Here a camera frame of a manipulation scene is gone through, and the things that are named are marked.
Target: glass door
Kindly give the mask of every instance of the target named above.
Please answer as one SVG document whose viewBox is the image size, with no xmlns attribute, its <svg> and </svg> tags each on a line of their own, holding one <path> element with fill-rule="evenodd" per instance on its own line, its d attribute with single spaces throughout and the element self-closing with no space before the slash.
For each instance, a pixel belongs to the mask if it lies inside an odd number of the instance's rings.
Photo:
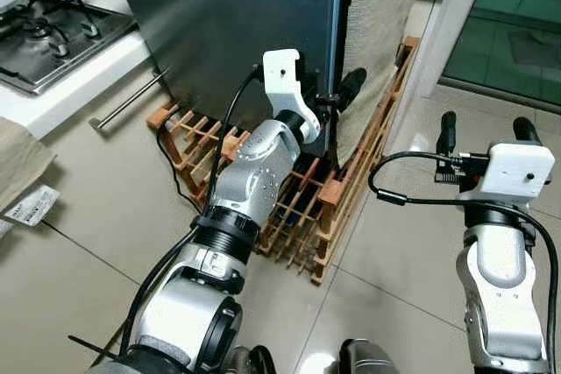
<svg viewBox="0 0 561 374">
<path fill-rule="evenodd" d="M 476 0 L 442 82 L 561 110 L 561 0 Z"/>
</svg>

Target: electrical wire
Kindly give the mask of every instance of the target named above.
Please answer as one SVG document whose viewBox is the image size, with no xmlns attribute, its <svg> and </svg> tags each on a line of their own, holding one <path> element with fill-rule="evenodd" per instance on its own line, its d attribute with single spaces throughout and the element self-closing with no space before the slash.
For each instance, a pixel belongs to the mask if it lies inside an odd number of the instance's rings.
<svg viewBox="0 0 561 374">
<path fill-rule="evenodd" d="M 119 348 L 119 355 L 124 356 L 129 343 L 131 342 L 132 326 L 134 325 L 134 319 L 137 312 L 139 311 L 142 303 L 146 300 L 148 294 L 152 291 L 153 286 L 156 285 L 156 280 L 158 279 L 160 273 L 166 268 L 166 266 L 171 262 L 181 251 L 183 246 L 187 244 L 193 235 L 196 233 L 197 227 L 193 228 L 189 233 L 179 240 L 171 249 L 164 254 L 161 259 L 154 265 L 150 270 L 150 273 L 144 278 L 142 284 L 134 295 L 131 306 L 129 308 L 129 313 L 126 316 L 123 324 L 123 338 L 121 339 L 121 347 Z"/>
<path fill-rule="evenodd" d="M 424 159 L 434 159 L 436 161 L 445 161 L 453 165 L 459 164 L 461 158 L 447 157 L 444 155 L 438 155 L 432 152 L 417 152 L 417 151 L 405 151 L 397 152 L 395 154 L 389 155 L 380 160 L 380 163 L 374 167 L 368 176 L 368 186 L 375 192 L 379 197 L 383 195 L 390 195 L 393 197 L 398 197 L 401 201 L 399 204 L 417 204 L 417 205 L 447 205 L 447 206 L 466 206 L 466 205 L 476 205 L 482 208 L 493 210 L 495 212 L 501 212 L 502 214 L 509 214 L 524 220 L 525 222 L 533 225 L 537 231 L 542 236 L 545 242 L 545 247 L 548 252 L 548 258 L 550 260 L 550 285 L 548 291 L 548 307 L 547 307 L 547 326 L 546 326 L 546 353 L 548 357 L 548 364 L 550 366 L 550 374 L 556 374 L 556 364 L 555 364 L 555 331 L 556 331 L 556 310 L 557 310 L 557 285 L 558 285 L 558 261 L 557 261 L 557 250 L 555 243 L 551 238 L 550 233 L 547 229 L 534 217 L 522 212 L 518 208 L 511 208 L 507 205 L 497 203 L 496 201 L 482 201 L 482 200 L 460 200 L 460 199 L 419 199 L 413 197 L 407 197 L 404 194 L 398 194 L 396 192 L 391 192 L 387 190 L 382 190 L 374 185 L 374 178 L 376 173 L 387 163 L 402 159 L 402 158 L 424 158 Z"/>
<path fill-rule="evenodd" d="M 193 206 L 193 208 L 195 208 L 196 212 L 200 215 L 202 213 L 202 211 L 201 211 L 201 208 L 199 208 L 199 205 L 193 199 L 191 199 L 189 196 L 187 196 L 186 194 L 184 194 L 181 191 L 181 186 L 179 184 L 179 181 L 177 180 L 177 173 L 175 172 L 174 162 L 172 161 L 170 156 L 167 154 L 167 151 L 166 151 L 166 148 L 164 147 L 164 145 L 161 143 L 161 135 L 163 134 L 164 130 L 166 129 L 166 122 L 167 122 L 167 120 L 169 120 L 170 116 L 168 116 L 166 118 L 166 120 L 164 120 L 162 122 L 161 126 L 158 128 L 158 132 L 156 133 L 156 142 L 158 143 L 158 147 L 160 148 L 161 153 L 164 154 L 164 157 L 166 157 L 167 163 L 169 164 L 169 166 L 172 169 L 172 177 L 174 178 L 175 190 L 177 191 L 177 194 L 179 196 L 181 196 L 183 199 L 185 199 L 186 201 L 188 201 Z"/>
<path fill-rule="evenodd" d="M 209 188 L 207 189 L 207 197 L 206 197 L 206 200 L 204 202 L 204 208 L 202 210 L 202 213 L 204 215 L 207 215 L 208 212 L 209 212 L 210 199 L 212 198 L 212 195 L 214 194 L 214 189 L 217 185 L 218 166 L 220 165 L 220 158 L 222 157 L 222 146 L 224 144 L 224 138 L 226 137 L 226 133 L 228 132 L 228 124 L 230 123 L 231 113 L 236 108 L 236 104 L 238 103 L 239 97 L 242 95 L 242 93 L 247 88 L 247 86 L 250 84 L 250 82 L 253 81 L 254 79 L 258 79 L 262 75 L 262 73 L 263 73 L 263 67 L 262 66 L 256 66 L 245 77 L 245 79 L 239 85 L 239 88 L 236 91 L 236 94 L 234 94 L 234 97 L 232 98 L 232 100 L 230 102 L 228 110 L 226 111 L 226 114 L 224 115 L 224 120 L 222 121 L 222 127 L 221 127 L 221 130 L 220 130 L 220 135 L 218 136 L 217 149 L 214 152 L 214 159 L 212 161 L 212 169 L 210 170 Z"/>
<path fill-rule="evenodd" d="M 212 170 L 210 172 L 209 190 L 207 192 L 207 199 L 206 199 L 205 207 L 204 207 L 204 212 L 205 213 L 207 212 L 207 210 L 209 208 L 209 198 L 212 195 L 212 193 L 214 192 L 214 187 L 216 185 L 218 164 L 219 164 L 219 161 L 220 161 L 222 145 L 224 144 L 224 138 L 225 138 L 226 133 L 227 133 L 227 126 L 228 126 L 228 122 L 230 121 L 231 113 L 235 109 L 236 104 L 238 103 L 238 99 L 241 96 L 241 94 L 244 92 L 245 88 L 247 88 L 247 86 L 249 85 L 249 83 L 253 79 L 259 78 L 259 76 L 262 75 L 262 72 L 263 72 L 263 68 L 261 66 L 255 67 L 247 75 L 247 77 L 245 77 L 244 81 L 241 83 L 238 90 L 236 91 L 236 94 L 232 98 L 230 106 L 228 107 L 228 111 L 226 112 L 226 115 L 224 116 L 223 126 L 222 126 L 222 130 L 220 132 L 220 136 L 218 138 L 217 150 L 215 151 Z M 161 143 L 161 134 L 163 133 L 163 130 L 165 129 L 167 119 L 164 122 L 162 122 L 161 126 L 158 128 L 158 133 L 156 135 L 157 136 L 156 138 L 157 138 L 158 147 L 160 148 L 161 152 L 166 157 L 166 160 L 167 160 L 168 164 L 172 168 L 172 174 L 174 176 L 174 182 L 175 182 L 175 186 L 176 186 L 176 189 L 177 189 L 177 194 L 180 195 L 181 197 L 185 198 L 186 200 L 188 200 L 197 209 L 197 212 L 199 212 L 199 214 L 201 214 L 201 210 L 199 209 L 198 205 L 196 205 L 196 203 L 190 197 L 186 196 L 185 194 L 183 194 L 181 192 L 180 184 L 179 184 L 179 181 L 177 180 L 177 176 L 175 174 L 174 163 L 171 160 L 171 158 L 167 155 L 166 149 L 164 148 L 163 144 Z M 126 350 L 127 350 L 128 346 L 131 342 L 132 327 L 134 325 L 134 320 L 136 318 L 136 314 L 138 313 L 140 307 L 142 306 L 142 303 L 146 300 L 146 297 L 148 296 L 148 294 L 152 290 L 152 287 L 156 285 L 157 280 L 159 278 L 159 275 L 167 267 L 167 265 L 179 254 L 179 252 L 181 251 L 183 246 L 185 244 L 187 244 L 191 240 L 191 238 L 193 238 L 193 235 L 196 233 L 196 230 L 197 230 L 197 227 L 194 227 L 186 236 L 184 236 L 180 241 L 178 241 L 174 245 L 174 247 L 172 247 L 164 256 L 162 256 L 162 258 L 158 261 L 158 263 L 156 263 L 156 265 L 150 270 L 148 275 L 142 281 L 142 284 L 138 288 L 137 293 L 134 295 L 134 299 L 132 300 L 131 306 L 129 308 L 129 313 L 127 314 L 126 319 L 124 320 L 124 323 L 123 323 L 123 338 L 121 340 L 121 347 L 119 349 L 119 355 L 120 356 L 125 355 Z"/>
</svg>

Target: black cable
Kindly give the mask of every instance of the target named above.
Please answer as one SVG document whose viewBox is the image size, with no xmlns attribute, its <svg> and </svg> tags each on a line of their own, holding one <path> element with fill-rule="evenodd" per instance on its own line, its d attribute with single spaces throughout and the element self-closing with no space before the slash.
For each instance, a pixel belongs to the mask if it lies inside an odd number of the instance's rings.
<svg viewBox="0 0 561 374">
<path fill-rule="evenodd" d="M 214 191 L 214 186 L 216 184 L 216 176 L 217 176 L 217 170 L 218 170 L 218 162 L 220 160 L 220 152 L 222 151 L 222 145 L 224 143 L 224 138 L 226 136 L 226 127 L 228 125 L 228 122 L 230 121 L 231 113 L 234 110 L 234 108 L 236 107 L 236 103 L 238 102 L 238 99 L 241 96 L 244 89 L 247 88 L 247 86 L 249 85 L 249 83 L 253 79 L 259 77 L 259 75 L 261 73 L 262 73 L 262 67 L 255 67 L 252 70 L 252 72 L 247 75 L 247 77 L 244 79 L 242 84 L 239 86 L 238 91 L 234 95 L 234 98 L 232 99 L 232 101 L 230 103 L 228 111 L 226 112 L 226 115 L 225 115 L 224 121 L 223 121 L 222 131 L 221 131 L 220 137 L 218 139 L 217 151 L 215 152 L 212 171 L 210 173 L 209 190 L 208 190 L 208 193 L 207 193 L 207 201 L 205 203 L 205 209 L 204 209 L 205 212 L 206 212 L 206 210 L 208 209 L 208 206 L 209 206 L 208 204 L 209 204 L 209 198 L 211 196 L 211 192 Z M 161 133 L 163 132 L 163 130 L 165 128 L 165 124 L 166 124 L 167 119 L 164 122 L 162 122 L 161 126 L 158 128 L 158 133 L 157 133 L 158 147 L 160 148 L 161 152 L 166 157 L 166 160 L 169 163 L 169 165 L 172 167 L 172 174 L 174 175 L 174 182 L 175 182 L 175 186 L 177 187 L 177 193 L 181 197 L 184 197 L 189 202 L 191 202 L 191 204 L 197 209 L 197 211 L 199 213 L 201 213 L 200 209 L 195 204 L 195 202 L 192 201 L 192 199 L 190 197 L 187 197 L 185 194 L 183 194 L 181 192 L 179 181 L 177 180 L 177 177 L 176 177 L 176 174 L 175 174 L 174 163 L 171 160 L 171 158 L 167 155 L 167 152 L 166 152 L 164 146 L 160 142 Z M 136 314 L 137 314 L 138 310 L 140 309 L 140 306 L 145 301 L 146 296 L 150 292 L 151 287 L 153 285 L 155 285 L 154 281 L 158 278 L 158 275 L 164 270 L 166 265 L 168 265 L 169 262 L 172 261 L 177 256 L 177 254 L 181 251 L 181 248 L 191 240 L 193 235 L 196 233 L 196 230 L 197 230 L 197 227 L 192 229 L 185 237 L 183 237 L 179 242 L 177 242 L 174 245 L 174 247 L 172 247 L 164 256 L 162 256 L 162 258 L 158 261 L 158 263 L 156 263 L 156 265 L 150 270 L 150 273 L 148 273 L 148 275 L 142 281 L 142 284 L 138 288 L 137 293 L 134 295 L 134 299 L 132 300 L 131 307 L 129 308 L 129 313 L 127 314 L 127 317 L 124 320 L 123 338 L 121 340 L 121 347 L 119 349 L 119 355 L 120 356 L 123 356 L 125 354 L 128 346 L 129 346 L 129 343 L 131 341 L 132 327 L 134 325 L 134 319 L 136 317 Z"/>
<path fill-rule="evenodd" d="M 106 357 L 111 358 L 111 359 L 117 359 L 117 355 L 115 355 L 111 351 L 106 350 L 106 349 L 104 349 L 100 346 L 96 346 L 93 343 L 90 343 L 88 341 L 84 341 L 83 339 L 81 339 L 78 336 L 68 335 L 68 339 L 70 339 L 72 342 L 78 343 L 79 345 L 83 346 L 84 348 L 88 348 L 90 350 L 93 350 L 94 352 L 97 352 L 98 355 L 106 356 Z"/>
<path fill-rule="evenodd" d="M 510 214 L 511 216 L 518 217 L 524 221 L 533 225 L 537 231 L 542 236 L 545 242 L 545 247 L 548 252 L 548 257 L 550 260 L 550 286 L 548 291 L 548 307 L 547 307 L 547 327 L 546 327 L 546 352 L 548 357 L 548 364 L 550 366 L 550 374 L 556 374 L 555 365 L 555 330 L 556 330 L 556 310 L 557 310 L 557 285 L 558 285 L 558 261 L 557 261 L 557 250 L 555 243 L 551 238 L 550 233 L 547 229 L 535 218 L 522 212 L 518 208 L 511 208 L 507 205 L 497 203 L 496 201 L 478 201 L 478 200 L 460 200 L 460 199 L 419 199 L 414 197 L 407 197 L 404 194 L 398 194 L 396 192 L 391 192 L 387 190 L 382 190 L 374 185 L 374 177 L 376 173 L 388 162 L 394 161 L 401 158 L 425 158 L 434 159 L 450 162 L 451 164 L 458 164 L 461 162 L 461 158 L 446 157 L 443 155 L 438 155 L 432 152 L 417 152 L 417 151 L 405 151 L 397 152 L 395 154 L 389 155 L 383 158 L 380 163 L 374 167 L 368 176 L 368 186 L 373 192 L 375 192 L 379 197 L 395 198 L 398 203 L 404 205 L 406 203 L 412 203 L 417 205 L 448 205 L 448 206 L 466 206 L 466 205 L 477 205 L 482 208 L 487 208 L 496 212 L 501 212 L 503 214 Z"/>
<path fill-rule="evenodd" d="M 214 189 L 217 184 L 217 173 L 218 173 L 218 166 L 220 164 L 220 158 L 222 156 L 222 145 L 224 144 L 224 138 L 226 137 L 226 133 L 228 132 L 228 124 L 230 122 L 230 117 L 232 111 L 236 108 L 236 104 L 238 103 L 239 97 L 242 95 L 244 90 L 250 84 L 250 82 L 254 79 L 258 79 L 259 76 L 263 72 L 262 66 L 255 67 L 244 79 L 244 81 L 240 84 L 236 94 L 232 98 L 230 102 L 230 106 L 228 107 L 228 111 L 224 116 L 224 120 L 222 121 L 222 127 L 220 130 L 220 135 L 218 136 L 218 143 L 217 149 L 214 152 L 214 159 L 212 161 L 212 169 L 210 170 L 210 179 L 209 179 L 209 188 L 207 189 L 207 197 L 204 201 L 204 209 L 202 210 L 204 215 L 207 215 L 210 208 L 210 199 L 214 194 Z"/>
<path fill-rule="evenodd" d="M 378 165 L 372 169 L 370 175 L 368 176 L 368 186 L 370 189 L 378 193 L 378 188 L 374 185 L 374 177 L 378 173 L 378 171 L 387 163 L 395 161 L 396 159 L 402 158 L 425 158 L 425 159 L 434 159 L 434 160 L 442 160 L 445 162 L 449 162 L 453 165 L 459 164 L 461 159 L 454 158 L 454 157 L 447 157 L 445 155 L 438 155 L 433 152 L 420 152 L 420 151 L 403 151 L 403 152 L 396 152 L 391 155 L 388 155 L 380 160 Z"/>
<path fill-rule="evenodd" d="M 193 228 L 186 236 L 179 240 L 171 249 L 167 251 L 164 256 L 154 265 L 150 270 L 150 273 L 144 278 L 142 284 L 134 295 L 131 306 L 129 308 L 129 313 L 126 316 L 123 324 L 123 338 L 121 339 L 121 347 L 119 349 L 119 355 L 123 356 L 131 341 L 132 326 L 134 324 L 134 319 L 142 303 L 146 300 L 146 297 L 150 293 L 152 286 L 155 285 L 154 281 L 159 277 L 162 270 L 167 266 L 167 264 L 172 261 L 181 251 L 183 246 L 187 244 L 193 235 L 196 233 L 197 227 Z"/>
<path fill-rule="evenodd" d="M 255 348 L 249 351 L 249 358 L 252 362 L 253 368 L 257 372 L 263 374 L 276 374 L 276 369 L 274 368 L 273 356 L 268 348 L 263 345 L 257 345 Z"/>
<path fill-rule="evenodd" d="M 169 155 L 167 155 L 167 151 L 166 148 L 164 147 L 164 145 L 161 143 L 161 135 L 164 132 L 164 130 L 166 129 L 166 121 L 169 120 L 168 116 L 166 118 L 166 120 L 164 120 L 161 124 L 161 126 L 158 128 L 158 131 L 156 133 L 156 142 L 158 144 L 158 147 L 160 148 L 161 153 L 164 154 L 164 157 L 166 157 L 166 161 L 169 164 L 169 166 L 172 169 L 172 177 L 174 178 L 174 183 L 175 183 L 175 190 L 177 191 L 177 194 L 179 196 L 181 196 L 183 199 L 185 199 L 186 201 L 188 201 L 193 208 L 195 208 L 196 212 L 200 215 L 202 213 L 201 208 L 199 208 L 199 205 L 197 205 L 197 203 L 191 199 L 189 196 L 187 196 L 186 194 L 184 194 L 181 191 L 181 186 L 179 184 L 179 181 L 177 180 L 177 173 L 175 172 L 175 167 L 174 167 L 174 162 L 172 161 L 172 159 L 169 157 Z"/>
</svg>

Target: refrigerator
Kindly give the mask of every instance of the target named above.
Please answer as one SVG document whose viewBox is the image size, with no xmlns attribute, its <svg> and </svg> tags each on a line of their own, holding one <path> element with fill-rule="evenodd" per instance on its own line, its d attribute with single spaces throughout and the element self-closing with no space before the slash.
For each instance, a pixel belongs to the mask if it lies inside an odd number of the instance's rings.
<svg viewBox="0 0 561 374">
<path fill-rule="evenodd" d="M 264 51 L 296 48 L 305 58 L 302 92 L 330 95 L 341 80 L 351 0 L 127 0 L 171 96 L 216 119 Z M 263 86 L 243 93 L 231 122 L 251 130 L 271 118 Z M 334 128 L 304 151 L 321 156 Z"/>
</svg>

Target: beige cloth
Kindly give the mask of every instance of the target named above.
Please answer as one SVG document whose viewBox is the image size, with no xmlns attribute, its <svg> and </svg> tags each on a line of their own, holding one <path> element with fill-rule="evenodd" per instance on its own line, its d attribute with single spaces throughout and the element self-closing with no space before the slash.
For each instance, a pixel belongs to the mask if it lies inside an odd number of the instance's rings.
<svg viewBox="0 0 561 374">
<path fill-rule="evenodd" d="M 0 117 L 0 212 L 15 201 L 53 161 L 22 125 Z"/>
<path fill-rule="evenodd" d="M 337 124 L 337 156 L 343 165 L 360 137 L 394 71 L 395 54 L 415 0 L 352 0 L 344 47 L 343 76 L 367 71 L 364 86 Z"/>
</svg>

